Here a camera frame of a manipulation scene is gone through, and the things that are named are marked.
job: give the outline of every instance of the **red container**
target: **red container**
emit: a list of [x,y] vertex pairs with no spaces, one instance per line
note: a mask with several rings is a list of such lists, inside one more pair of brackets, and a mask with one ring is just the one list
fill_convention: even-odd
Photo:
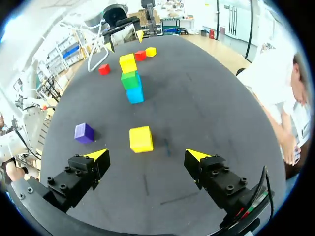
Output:
[[134,54],[134,57],[136,60],[144,60],[147,57],[147,55],[145,51],[138,51]]
[[109,64],[101,65],[98,71],[101,75],[107,75],[110,72]]
[[215,39],[215,31],[213,29],[210,30],[209,38]]

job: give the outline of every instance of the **black table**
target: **black table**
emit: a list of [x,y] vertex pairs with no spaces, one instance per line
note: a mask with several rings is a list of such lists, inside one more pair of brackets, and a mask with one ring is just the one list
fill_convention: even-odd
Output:
[[[145,102],[131,105],[121,83],[119,57],[147,47],[157,55],[137,62]],[[184,168],[185,149],[219,154],[248,188],[268,166],[275,207],[283,202],[284,164],[271,125],[237,78],[202,49],[178,36],[117,46],[104,63],[110,74],[80,67],[56,108],[46,136],[41,181],[64,169],[74,154],[108,148],[111,167],[68,214],[118,232],[203,236],[219,228],[225,212],[199,191]],[[95,64],[104,53],[93,56]],[[73,139],[77,124],[95,129],[95,142]],[[129,129],[148,125],[154,151],[135,154]],[[268,219],[270,207],[261,214]]]

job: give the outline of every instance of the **green cube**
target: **green cube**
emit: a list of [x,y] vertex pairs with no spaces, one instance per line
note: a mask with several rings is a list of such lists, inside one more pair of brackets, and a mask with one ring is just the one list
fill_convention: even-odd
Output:
[[133,89],[139,86],[137,79],[137,71],[131,71],[129,73],[122,73],[122,83],[124,85],[125,90]]

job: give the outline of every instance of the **red cube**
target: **red cube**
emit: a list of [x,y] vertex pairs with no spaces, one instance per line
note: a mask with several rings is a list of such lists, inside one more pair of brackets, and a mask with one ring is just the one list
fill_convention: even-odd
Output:
[[134,57],[136,58],[136,60],[144,60],[147,55],[145,51],[138,51],[134,54]]
[[101,75],[107,75],[110,72],[109,64],[101,65],[98,71]]

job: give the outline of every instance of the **blue cube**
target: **blue cube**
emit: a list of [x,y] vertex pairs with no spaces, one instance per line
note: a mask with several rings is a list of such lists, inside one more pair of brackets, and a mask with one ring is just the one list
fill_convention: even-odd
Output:
[[93,142],[94,130],[86,123],[79,124],[75,127],[74,138],[83,144]]
[[144,102],[143,91],[142,91],[142,83],[138,71],[136,71],[136,75],[138,78],[139,86],[131,89],[127,89],[126,94],[129,102],[131,104],[136,104],[140,102]]

